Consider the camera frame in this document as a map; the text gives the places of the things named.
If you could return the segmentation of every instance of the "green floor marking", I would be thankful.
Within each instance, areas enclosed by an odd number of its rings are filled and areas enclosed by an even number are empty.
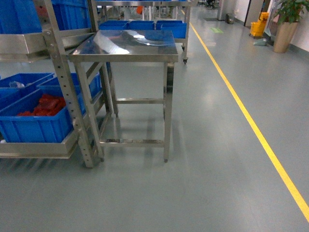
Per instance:
[[[219,28],[211,28],[213,33],[223,33]]]

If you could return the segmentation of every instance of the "gray epoxy floor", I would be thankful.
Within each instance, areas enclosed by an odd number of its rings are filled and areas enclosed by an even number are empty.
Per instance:
[[[212,15],[193,8],[191,22],[309,202],[308,61],[253,46],[239,24],[203,20]],[[192,30],[189,36],[188,64],[180,59],[175,67],[169,162],[160,148],[106,149],[106,162],[92,170],[79,151],[70,160],[0,159],[1,232],[309,231]],[[118,97],[161,96],[161,70],[113,64]],[[3,77],[48,71],[48,60],[0,63]],[[122,136],[161,136],[161,115],[157,106],[121,106]]]

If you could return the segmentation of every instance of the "green leaves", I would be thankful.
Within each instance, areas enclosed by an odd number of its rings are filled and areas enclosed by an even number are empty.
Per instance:
[[[304,12],[304,8],[309,11],[309,0],[280,0],[275,17],[279,15],[278,23],[283,22],[299,22],[301,12]]]

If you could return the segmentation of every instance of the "table top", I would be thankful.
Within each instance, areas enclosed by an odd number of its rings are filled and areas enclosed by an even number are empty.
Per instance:
[[[72,62],[178,62],[167,30],[99,30],[68,57]]]

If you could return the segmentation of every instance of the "yellow floor line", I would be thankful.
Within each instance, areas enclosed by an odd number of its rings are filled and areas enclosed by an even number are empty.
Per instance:
[[[254,122],[253,118],[250,116],[250,114],[247,111],[246,107],[241,102],[239,96],[237,95],[237,93],[235,92],[235,90],[231,86],[230,82],[228,81],[228,79],[226,78],[224,73],[222,72],[222,70],[219,67],[218,63],[213,58],[212,54],[210,53],[210,51],[206,47],[205,43],[201,39],[201,37],[198,34],[197,30],[194,28],[192,23],[190,23],[190,26],[191,26],[192,30],[194,31],[195,35],[197,36],[197,38],[199,39],[199,41],[201,42],[201,44],[203,45],[203,47],[204,47],[205,51],[207,52],[208,56],[212,60],[214,66],[216,67],[218,73],[220,74],[220,76],[224,80],[226,86],[228,87],[228,89],[230,90],[231,94],[233,95],[235,101],[237,102],[237,104],[240,107],[242,113],[244,114],[244,116],[246,117],[247,121],[249,122],[252,130],[254,131],[255,135],[257,136],[258,140],[260,141],[261,145],[263,146],[264,150],[266,151],[266,153],[267,153],[268,157],[270,158],[271,162],[275,166],[275,168],[276,168],[277,172],[279,173],[280,177],[282,178],[283,182],[285,183],[285,185],[287,186],[287,188],[290,191],[291,195],[293,196],[294,200],[296,201],[296,203],[297,203],[298,207],[300,208],[301,212],[304,214],[305,218],[309,222],[309,207],[308,207],[307,203],[305,202],[304,198],[301,196],[301,194],[299,193],[298,189],[296,188],[296,186],[294,185],[294,183],[290,179],[289,175],[287,174],[287,172],[285,171],[285,169],[281,165],[280,161],[276,157],[275,153],[271,149],[270,145],[266,141],[266,139],[263,136],[263,134],[261,133],[260,129],[257,127],[257,125]]]

